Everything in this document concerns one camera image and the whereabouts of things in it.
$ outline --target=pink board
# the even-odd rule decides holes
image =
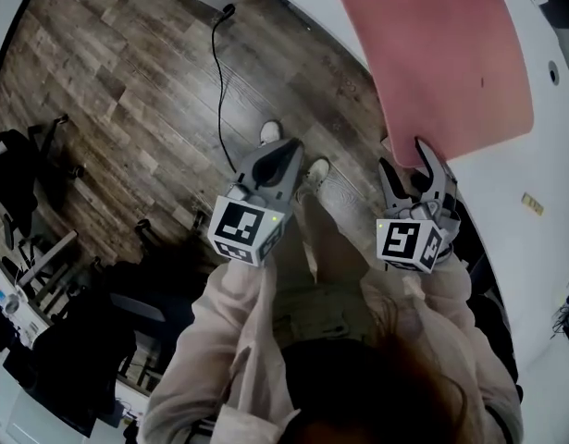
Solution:
[[[503,0],[342,1],[400,165],[421,165],[416,135],[450,159],[531,131],[525,61]]]

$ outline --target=hardwood floor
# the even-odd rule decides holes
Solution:
[[[210,214],[231,172],[217,135],[216,12],[195,0],[32,0],[0,76],[0,131],[68,113],[56,144],[85,176],[60,212],[90,256],[137,261],[144,217],[179,241]],[[385,122],[358,62],[280,0],[246,0],[216,34],[227,94],[223,136],[236,165],[278,119],[303,140],[305,161],[334,166],[322,202],[372,260],[384,200],[377,174]]]

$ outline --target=shoe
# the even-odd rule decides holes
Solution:
[[[259,146],[282,140],[282,126],[276,120],[264,124],[259,132]]]
[[[305,194],[317,194],[321,185],[329,175],[331,165],[326,158],[316,160],[303,176],[303,182],[296,192],[296,200],[300,203]]]

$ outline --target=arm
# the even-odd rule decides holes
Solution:
[[[436,265],[431,275],[420,277],[427,305],[460,328],[471,344],[476,358],[477,385],[490,408],[489,420],[502,419],[513,442],[521,442],[523,424],[518,393],[488,339],[476,328],[476,319],[466,303],[471,296],[471,280],[465,267],[453,254],[446,262]]]
[[[151,395],[141,444],[183,444],[192,424],[216,411],[262,276],[260,268],[239,262],[221,265],[210,275],[193,304],[195,320],[179,336],[175,355]]]

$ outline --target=dark hair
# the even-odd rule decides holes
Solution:
[[[357,340],[299,342],[283,351],[299,415],[280,444],[307,442],[310,426],[360,433],[370,442],[466,442],[467,399],[425,355],[397,335],[390,302],[377,344]]]

